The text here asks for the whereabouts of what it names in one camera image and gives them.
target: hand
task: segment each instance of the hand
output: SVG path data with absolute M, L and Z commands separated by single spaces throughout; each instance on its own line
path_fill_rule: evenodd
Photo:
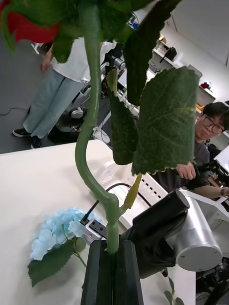
M 196 177 L 196 171 L 191 162 L 188 162 L 188 164 L 186 165 L 178 164 L 177 172 L 181 178 L 185 178 L 188 180 L 192 180 Z
M 224 196 L 229 196 L 229 187 L 226 187 L 224 190 Z
M 51 62 L 52 53 L 47 53 L 45 57 L 42 60 L 41 63 L 41 71 L 44 73 L 46 70 L 48 70 Z

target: glasses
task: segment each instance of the glasses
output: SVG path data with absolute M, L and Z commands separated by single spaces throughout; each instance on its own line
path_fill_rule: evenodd
M 222 128 L 219 125 L 216 125 L 214 121 L 211 118 L 209 118 L 209 116 L 207 115 L 205 115 L 204 124 L 206 127 L 211 127 L 211 131 L 215 134 L 219 134 L 225 131 L 224 128 Z

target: wristwatch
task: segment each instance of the wristwatch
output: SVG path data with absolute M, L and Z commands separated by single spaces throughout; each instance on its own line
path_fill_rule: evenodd
M 224 194 L 225 190 L 227 189 L 227 187 L 223 187 L 220 191 L 220 195 L 223 197 L 228 197 L 227 195 Z

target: black hair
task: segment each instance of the black hair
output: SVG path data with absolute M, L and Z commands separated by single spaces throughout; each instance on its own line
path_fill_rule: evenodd
M 211 103 L 204 107 L 203 114 L 206 114 L 210 118 L 221 116 L 223 119 L 223 127 L 225 130 L 229 129 L 229 106 L 226 106 L 222 102 Z

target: gray t-shirt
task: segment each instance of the gray t-shirt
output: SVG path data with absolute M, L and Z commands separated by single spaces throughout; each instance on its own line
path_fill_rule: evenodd
M 209 151 L 204 143 L 195 142 L 194 160 L 198 166 L 209 163 Z M 186 186 L 189 180 L 182 179 L 176 170 L 168 169 L 164 173 L 157 173 L 153 178 L 169 193 L 175 189 Z M 192 184 L 195 187 L 209 185 L 208 174 L 202 174 L 201 179 L 193 179 Z

